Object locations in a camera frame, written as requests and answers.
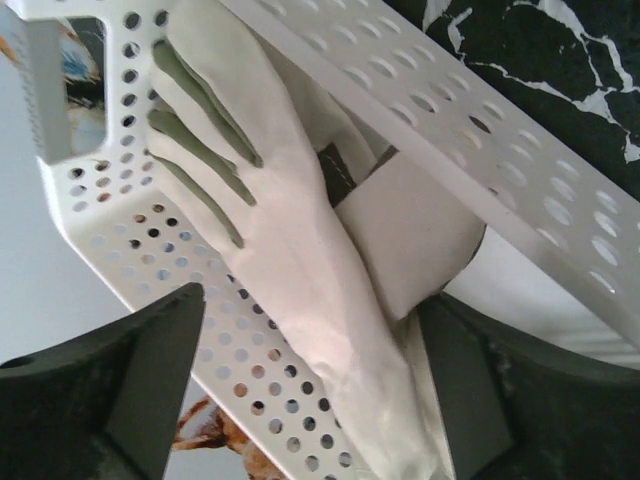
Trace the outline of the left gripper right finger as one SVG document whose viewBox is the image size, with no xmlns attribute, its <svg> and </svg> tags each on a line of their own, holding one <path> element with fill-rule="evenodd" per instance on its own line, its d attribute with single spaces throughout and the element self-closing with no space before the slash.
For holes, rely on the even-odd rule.
<svg viewBox="0 0 640 480">
<path fill-rule="evenodd" d="M 636 479 L 639 373 L 449 295 L 417 307 L 459 479 Z"/>
</svg>

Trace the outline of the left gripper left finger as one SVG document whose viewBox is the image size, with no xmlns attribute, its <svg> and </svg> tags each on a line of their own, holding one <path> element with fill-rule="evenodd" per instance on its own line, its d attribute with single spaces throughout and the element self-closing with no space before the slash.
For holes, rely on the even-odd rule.
<svg viewBox="0 0 640 480">
<path fill-rule="evenodd" d="M 188 283 L 1 365 L 4 479 L 160 479 L 205 310 Z"/>
</svg>

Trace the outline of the white grey work glove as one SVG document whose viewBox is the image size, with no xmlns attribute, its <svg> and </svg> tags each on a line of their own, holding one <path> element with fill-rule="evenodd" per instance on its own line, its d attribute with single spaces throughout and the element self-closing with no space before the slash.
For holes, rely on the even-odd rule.
<svg viewBox="0 0 640 480">
<path fill-rule="evenodd" d="M 411 369 L 268 56 L 216 1 L 179 2 L 167 43 L 204 97 L 154 68 L 167 107 L 146 138 L 165 194 L 321 379 L 369 473 L 442 478 Z"/>
</svg>

